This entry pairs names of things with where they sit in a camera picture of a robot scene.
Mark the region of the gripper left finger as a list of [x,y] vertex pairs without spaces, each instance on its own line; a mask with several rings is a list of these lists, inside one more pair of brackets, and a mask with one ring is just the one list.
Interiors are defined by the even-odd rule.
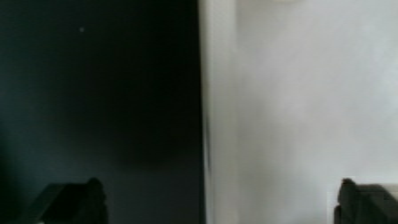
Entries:
[[101,181],[49,184],[16,219],[16,224],[108,224]]

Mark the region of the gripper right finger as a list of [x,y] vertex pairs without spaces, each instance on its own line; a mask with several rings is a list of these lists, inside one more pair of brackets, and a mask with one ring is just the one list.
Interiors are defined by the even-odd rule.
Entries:
[[398,184],[341,181],[334,224],[398,224]]

